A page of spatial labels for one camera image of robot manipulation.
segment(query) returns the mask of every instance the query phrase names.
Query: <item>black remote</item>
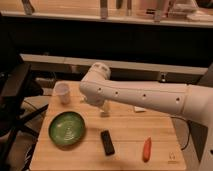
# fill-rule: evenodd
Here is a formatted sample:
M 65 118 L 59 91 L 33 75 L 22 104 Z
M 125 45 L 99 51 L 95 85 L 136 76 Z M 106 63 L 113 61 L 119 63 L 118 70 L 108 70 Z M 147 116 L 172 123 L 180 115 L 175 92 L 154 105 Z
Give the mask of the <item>black remote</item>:
M 101 139 L 102 139 L 102 142 L 103 142 L 105 154 L 107 156 L 114 154 L 115 149 L 114 149 L 114 146 L 112 144 L 112 140 L 111 140 L 111 137 L 110 137 L 108 130 L 101 132 Z

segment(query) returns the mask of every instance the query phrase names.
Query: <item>black chair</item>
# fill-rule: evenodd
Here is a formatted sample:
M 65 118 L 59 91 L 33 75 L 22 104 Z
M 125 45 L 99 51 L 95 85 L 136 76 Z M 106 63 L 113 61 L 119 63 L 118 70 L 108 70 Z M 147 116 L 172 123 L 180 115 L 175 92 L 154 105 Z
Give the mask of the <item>black chair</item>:
M 22 60 L 13 47 L 0 13 L 0 137 L 9 133 L 0 149 L 1 171 L 8 170 L 5 163 L 19 131 L 38 137 L 39 134 L 25 123 L 45 111 L 47 105 L 21 117 L 24 113 L 21 104 L 25 97 L 42 94 L 43 90 L 34 80 L 30 65 Z

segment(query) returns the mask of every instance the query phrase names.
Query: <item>carrot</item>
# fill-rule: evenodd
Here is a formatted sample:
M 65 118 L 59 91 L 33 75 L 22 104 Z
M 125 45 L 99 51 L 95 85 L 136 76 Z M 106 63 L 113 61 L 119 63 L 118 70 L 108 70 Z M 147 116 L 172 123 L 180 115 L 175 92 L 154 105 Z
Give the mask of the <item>carrot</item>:
M 143 146 L 143 161 L 148 162 L 151 156 L 152 139 L 149 137 Z

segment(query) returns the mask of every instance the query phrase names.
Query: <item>paper cup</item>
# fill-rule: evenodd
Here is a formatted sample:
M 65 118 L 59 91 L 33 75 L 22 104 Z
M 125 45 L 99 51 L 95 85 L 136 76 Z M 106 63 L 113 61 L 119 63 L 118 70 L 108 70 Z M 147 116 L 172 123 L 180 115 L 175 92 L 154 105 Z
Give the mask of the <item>paper cup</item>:
M 55 85 L 55 93 L 62 104 L 70 103 L 70 88 L 67 83 L 58 82 Z

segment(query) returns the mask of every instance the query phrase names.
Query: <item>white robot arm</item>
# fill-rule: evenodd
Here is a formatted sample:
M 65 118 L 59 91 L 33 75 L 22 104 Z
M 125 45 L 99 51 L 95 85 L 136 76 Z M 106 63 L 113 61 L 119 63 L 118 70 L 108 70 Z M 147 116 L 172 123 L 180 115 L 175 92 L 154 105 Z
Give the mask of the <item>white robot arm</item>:
M 110 81 L 111 71 L 95 63 L 80 82 L 87 103 L 102 106 L 113 100 L 161 112 L 181 115 L 208 127 L 199 171 L 213 170 L 213 88 L 159 82 Z

